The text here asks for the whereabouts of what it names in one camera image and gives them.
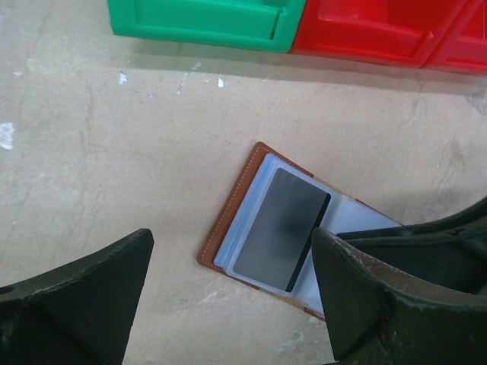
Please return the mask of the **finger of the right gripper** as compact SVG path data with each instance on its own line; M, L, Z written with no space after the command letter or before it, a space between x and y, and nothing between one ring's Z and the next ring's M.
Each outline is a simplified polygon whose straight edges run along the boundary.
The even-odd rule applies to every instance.
M484 217L486 217L486 198L479 200L474 205L459 211L456 214L452 214L451 216L423 224L402 226L400 227L399 235L411 236L417 234L437 233L471 224Z
M486 229L434 233L381 229L339 234L356 249L407 274L452 290L486 294Z

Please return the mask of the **brown leather card holder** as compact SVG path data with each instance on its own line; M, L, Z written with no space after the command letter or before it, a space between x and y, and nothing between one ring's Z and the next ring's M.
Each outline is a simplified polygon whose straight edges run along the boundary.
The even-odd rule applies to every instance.
M318 319L323 319L323 305L311 248L307 252L294 289L290 293L233 271L244 240L278 168L291 172L331 195L323 219L317 227L338 234L399 226L399 222L315 177L260 141L253 146L224 206L205 238L197 262L254 289L284 300Z

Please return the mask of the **black card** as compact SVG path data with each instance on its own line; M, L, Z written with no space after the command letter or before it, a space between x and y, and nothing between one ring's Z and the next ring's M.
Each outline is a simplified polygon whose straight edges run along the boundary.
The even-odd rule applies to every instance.
M292 292L331 195L278 168L257 211L233 271Z

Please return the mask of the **green plastic bin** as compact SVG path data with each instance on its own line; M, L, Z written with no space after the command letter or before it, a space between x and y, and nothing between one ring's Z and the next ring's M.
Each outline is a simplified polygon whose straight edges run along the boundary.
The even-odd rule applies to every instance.
M305 2L109 0L118 36L288 52Z

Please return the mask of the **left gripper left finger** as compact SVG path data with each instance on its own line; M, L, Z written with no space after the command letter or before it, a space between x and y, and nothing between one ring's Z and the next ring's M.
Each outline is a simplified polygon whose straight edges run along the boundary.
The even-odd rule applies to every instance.
M121 364L154 238L109 246L1 288L3 364Z

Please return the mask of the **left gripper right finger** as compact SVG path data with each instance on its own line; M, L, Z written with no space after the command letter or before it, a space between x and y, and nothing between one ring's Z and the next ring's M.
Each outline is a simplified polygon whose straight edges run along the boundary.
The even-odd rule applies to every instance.
M484 364L486 298L424 281L317 228L312 258L336 364Z

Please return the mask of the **red plastic bin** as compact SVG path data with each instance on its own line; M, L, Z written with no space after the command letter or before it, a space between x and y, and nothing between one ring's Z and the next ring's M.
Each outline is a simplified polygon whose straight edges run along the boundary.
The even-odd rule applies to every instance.
M291 52L438 68L479 1L308 1Z
M486 75L486 1L467 1L423 68Z

